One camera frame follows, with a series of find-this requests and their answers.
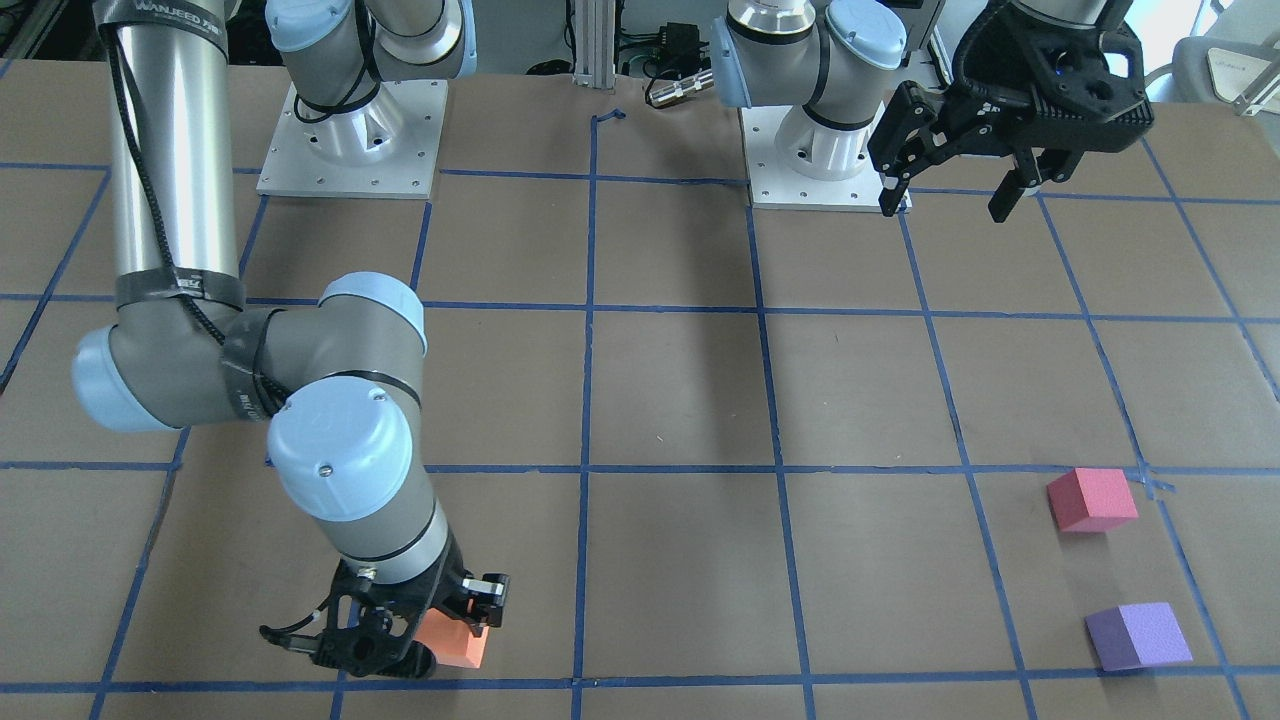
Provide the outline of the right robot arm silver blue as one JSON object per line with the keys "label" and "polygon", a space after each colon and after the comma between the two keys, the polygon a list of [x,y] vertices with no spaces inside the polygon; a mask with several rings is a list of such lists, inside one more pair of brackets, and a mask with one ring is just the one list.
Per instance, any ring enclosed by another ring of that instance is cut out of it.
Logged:
{"label": "right robot arm silver blue", "polygon": [[424,310],[356,272],[315,307],[248,309],[230,206],[230,1],[93,1],[114,102],[116,324],[72,368],[118,432],[265,421],[268,457],[340,561],[269,643],[352,676],[479,667],[506,574],[468,571],[421,459]]}

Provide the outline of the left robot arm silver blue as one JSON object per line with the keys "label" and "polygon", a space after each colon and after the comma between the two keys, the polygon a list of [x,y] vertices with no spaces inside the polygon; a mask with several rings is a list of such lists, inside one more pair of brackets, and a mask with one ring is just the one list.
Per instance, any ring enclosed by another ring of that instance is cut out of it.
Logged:
{"label": "left robot arm silver blue", "polygon": [[931,167],[1011,158],[988,202],[1000,223],[1042,184],[1069,181],[1088,152],[1121,152],[1155,126],[1129,6],[988,1],[940,92],[895,81],[908,32],[878,1],[731,1],[710,61],[724,105],[788,109],[778,147],[799,173],[878,173],[886,217]]}

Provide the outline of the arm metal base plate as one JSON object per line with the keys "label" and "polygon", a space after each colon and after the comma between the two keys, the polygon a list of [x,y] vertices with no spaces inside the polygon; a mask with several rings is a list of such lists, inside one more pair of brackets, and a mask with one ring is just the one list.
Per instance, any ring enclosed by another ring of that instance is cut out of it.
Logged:
{"label": "arm metal base plate", "polygon": [[367,105],[310,123],[288,91],[262,161],[257,191],[311,199],[408,199],[433,195],[449,85],[384,83]]}
{"label": "arm metal base plate", "polygon": [[799,211],[881,213],[872,126],[833,129],[800,105],[740,110],[751,205]]}

